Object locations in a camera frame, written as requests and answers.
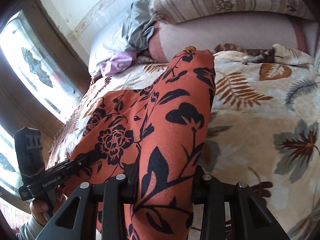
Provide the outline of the person's left hand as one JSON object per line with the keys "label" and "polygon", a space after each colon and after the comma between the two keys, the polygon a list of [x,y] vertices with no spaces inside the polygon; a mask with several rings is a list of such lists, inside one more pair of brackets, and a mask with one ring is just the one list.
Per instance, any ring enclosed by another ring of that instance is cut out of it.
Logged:
{"label": "person's left hand", "polygon": [[[60,187],[57,187],[55,190],[55,198],[56,202],[53,209],[53,214],[61,207],[61,205],[66,201],[66,197],[63,194]],[[44,213],[49,210],[49,207],[46,202],[40,199],[33,199],[30,204],[30,210],[35,218],[35,220],[41,225],[45,226],[47,224],[47,220],[44,216]]]}

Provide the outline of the grey sleeve forearm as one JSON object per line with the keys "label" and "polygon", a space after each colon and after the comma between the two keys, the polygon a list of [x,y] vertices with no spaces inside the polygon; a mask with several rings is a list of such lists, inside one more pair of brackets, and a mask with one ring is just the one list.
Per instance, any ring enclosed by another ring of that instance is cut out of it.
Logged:
{"label": "grey sleeve forearm", "polygon": [[31,215],[30,219],[20,227],[15,237],[18,240],[35,240],[42,229],[43,226]]}

